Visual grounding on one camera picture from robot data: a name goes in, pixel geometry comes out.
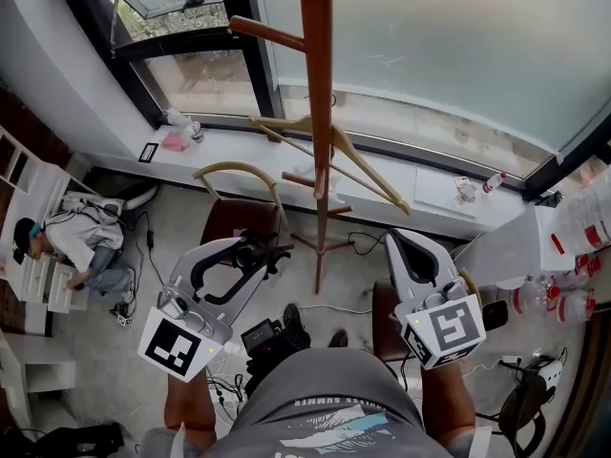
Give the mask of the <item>clear plastic bottle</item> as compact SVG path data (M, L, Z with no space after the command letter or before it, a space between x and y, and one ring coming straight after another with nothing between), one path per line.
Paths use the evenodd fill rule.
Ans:
M459 205L476 202L477 185L472 183L468 177L456 177L454 185L457 191L455 201Z

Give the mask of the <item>brown chair with curved backrest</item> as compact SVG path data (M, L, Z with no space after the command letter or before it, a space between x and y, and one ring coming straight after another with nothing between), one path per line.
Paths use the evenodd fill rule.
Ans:
M379 280L372 288L372 352L383 363L413 359L415 355L401 336L401 325L394 317L399 303L390 280Z
M240 171L264 183L272 201L244 198L224 198L206 179L207 175L223 171ZM261 169L238 161L222 161L205 166L193 174L213 197L214 203L205 223L201 244L221 238L233 237L234 229L253 230L261 234L289 230L287 217L277 191L277 182Z

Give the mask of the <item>black device with screen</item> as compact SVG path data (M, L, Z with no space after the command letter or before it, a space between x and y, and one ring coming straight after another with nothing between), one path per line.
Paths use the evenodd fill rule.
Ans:
M266 351L269 344L282 332L282 324L276 320L265 319L241 334L242 344L246 354L253 358L256 354Z

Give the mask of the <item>black bag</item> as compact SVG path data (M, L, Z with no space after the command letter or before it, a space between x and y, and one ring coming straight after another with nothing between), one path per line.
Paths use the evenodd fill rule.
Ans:
M0 431L0 458L108 458L125 445L120 425L59 427L33 441L16 428Z

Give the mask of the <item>person's right forearm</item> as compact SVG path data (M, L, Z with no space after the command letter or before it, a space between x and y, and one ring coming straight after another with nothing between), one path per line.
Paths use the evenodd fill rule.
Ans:
M474 431L474 401L459 362L421 371L422 419L425 430L447 448L456 437Z

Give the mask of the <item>white water dispenser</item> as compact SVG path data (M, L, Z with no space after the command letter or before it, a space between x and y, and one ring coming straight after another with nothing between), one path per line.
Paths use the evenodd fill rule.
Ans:
M524 213L474 239L455 255L454 265L466 270L479 288L519 288L528 277L565 272L575 257L561 254L549 227L554 208L530 206Z

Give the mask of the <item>low white shelf unit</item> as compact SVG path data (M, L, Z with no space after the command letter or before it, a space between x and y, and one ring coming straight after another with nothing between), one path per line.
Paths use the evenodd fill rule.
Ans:
M62 401L75 387L76 362L53 338L0 330L0 387L11 416L32 435L77 422Z

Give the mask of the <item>black umbrella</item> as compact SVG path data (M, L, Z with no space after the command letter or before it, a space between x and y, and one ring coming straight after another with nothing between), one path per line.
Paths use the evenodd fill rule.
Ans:
M261 234L253 230L241 232L241 240L231 256L234 268L240 268L244 274L258 269L266 268L265 280L270 275L279 272L277 263L282 258L291 258L290 251L295 248L294 244L279 245L279 235L276 232Z

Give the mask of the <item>brown wooden coat rack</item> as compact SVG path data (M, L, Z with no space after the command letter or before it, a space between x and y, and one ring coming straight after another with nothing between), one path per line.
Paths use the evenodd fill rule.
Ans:
M331 166L331 98L332 98L332 0L301 0L304 35L298 37L273 29L265 24L241 16L233 16L229 29L288 47L305 55L308 85L309 116L291 123L283 119L259 117L254 123L264 132L274 129L311 133L313 143L313 178L288 172L282 178L309 187L317 205L317 241L295 236L294 239L316 252L314 293L320 291L323 258L328 250L347 246L346 243L326 245L328 219L328 185Z

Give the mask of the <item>small white bin black top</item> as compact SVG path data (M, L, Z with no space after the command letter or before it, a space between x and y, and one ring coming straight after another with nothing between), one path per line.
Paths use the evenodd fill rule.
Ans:
M508 319L508 305L505 301L498 300L482 306L482 320L486 332L504 326Z

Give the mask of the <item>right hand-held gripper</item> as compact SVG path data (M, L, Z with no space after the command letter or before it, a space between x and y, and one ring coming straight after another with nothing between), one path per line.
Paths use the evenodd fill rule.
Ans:
M450 253L408 229L385 237L390 277L401 303L394 315L401 337L424 369L453 363L486 339L478 295L457 279ZM421 296L421 290L439 290Z

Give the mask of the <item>light wooden clothes hanger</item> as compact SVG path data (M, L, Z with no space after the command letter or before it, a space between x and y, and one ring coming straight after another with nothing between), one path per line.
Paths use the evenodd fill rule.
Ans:
M312 130L311 117L306 115L298 120L287 120L278 118L268 118L260 116L249 116L247 120L255 125L258 129L265 132L269 136L274 136L283 142L286 142L295 149L301 152L306 150L295 143L292 139L286 137L281 138L279 133L275 130L285 130L290 132L304 133L310 135L312 138L313 145L316 146L320 143L319 135L315 134ZM400 209L406 216L411 214L411 207L409 203L403 199L403 197L358 153L352 142L348 138L348 134L342 129L338 129L334 125L330 126L330 138L325 139L323 143L330 150L335 148L340 151L354 166L357 167L369 180L373 182L373 185L366 183L359 177L349 173L348 171L336 166L331 159L329 161L329 168L340 173L344 177L351 179L359 185L370 190L378 197L383 198L390 204Z

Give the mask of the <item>black framed window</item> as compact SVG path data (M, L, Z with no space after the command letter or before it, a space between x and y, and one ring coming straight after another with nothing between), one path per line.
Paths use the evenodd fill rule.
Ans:
M65 0L152 126L174 108L252 132L309 111L301 0ZM361 151L482 178L525 199L611 164L611 0L332 0L334 123Z

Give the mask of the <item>person's left black shoe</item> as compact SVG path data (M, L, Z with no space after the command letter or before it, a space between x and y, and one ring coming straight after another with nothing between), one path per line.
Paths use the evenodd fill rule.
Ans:
M283 325L286 336L299 348L309 348L311 339L301 319L300 310L295 303L289 303L283 313Z

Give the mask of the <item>pink cloth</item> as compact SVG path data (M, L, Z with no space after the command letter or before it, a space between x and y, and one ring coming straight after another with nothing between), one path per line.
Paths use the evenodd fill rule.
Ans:
M178 132L169 133L160 143L161 147L167 151L181 153L188 148Z

